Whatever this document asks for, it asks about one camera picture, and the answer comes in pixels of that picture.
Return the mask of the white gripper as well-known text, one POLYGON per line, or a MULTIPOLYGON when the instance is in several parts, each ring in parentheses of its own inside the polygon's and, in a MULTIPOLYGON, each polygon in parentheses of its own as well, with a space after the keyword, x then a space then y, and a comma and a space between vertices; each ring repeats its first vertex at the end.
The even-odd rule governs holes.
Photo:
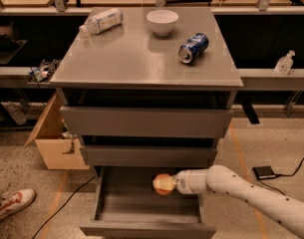
POLYGON ((174 190, 181 194, 201 194, 207 191, 206 169, 189 169, 179 172, 175 177, 157 176, 152 185, 155 189, 174 190))

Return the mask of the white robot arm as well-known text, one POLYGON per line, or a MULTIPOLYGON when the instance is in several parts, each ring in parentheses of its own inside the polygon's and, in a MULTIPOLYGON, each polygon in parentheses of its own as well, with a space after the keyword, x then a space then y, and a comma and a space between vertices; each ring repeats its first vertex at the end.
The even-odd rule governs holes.
POLYGON ((152 186, 159 194, 169 194, 176 189, 184 195, 205 192, 229 195, 304 239, 304 202, 249 183, 225 166, 182 170, 176 175, 159 174, 152 186))

